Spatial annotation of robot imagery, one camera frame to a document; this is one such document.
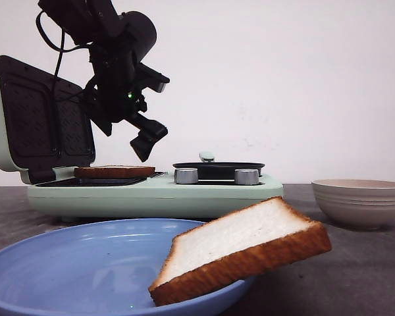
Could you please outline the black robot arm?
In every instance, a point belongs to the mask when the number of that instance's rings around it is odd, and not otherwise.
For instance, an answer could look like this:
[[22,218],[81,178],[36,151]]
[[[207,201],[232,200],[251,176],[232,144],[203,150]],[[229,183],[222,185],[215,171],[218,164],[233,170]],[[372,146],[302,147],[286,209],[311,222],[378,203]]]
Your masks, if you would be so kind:
[[161,93],[169,78],[144,65],[142,59],[157,40],[152,21],[138,11],[117,13],[111,1],[39,1],[41,11],[69,35],[76,49],[87,49],[93,76],[85,88],[58,102],[75,101],[107,136],[112,125],[125,120],[138,135],[130,141],[140,161],[147,161],[153,146],[168,130],[144,117],[143,90]]

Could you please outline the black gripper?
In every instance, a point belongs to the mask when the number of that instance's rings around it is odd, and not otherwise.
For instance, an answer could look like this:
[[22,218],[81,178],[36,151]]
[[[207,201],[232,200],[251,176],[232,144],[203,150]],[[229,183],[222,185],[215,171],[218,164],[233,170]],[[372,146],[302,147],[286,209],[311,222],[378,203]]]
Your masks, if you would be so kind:
[[94,76],[84,89],[84,110],[106,135],[112,123],[127,120],[138,130],[130,146],[141,162],[149,159],[153,146],[168,134],[166,126],[139,114],[144,97],[136,68],[148,53],[138,43],[92,43],[88,47]]

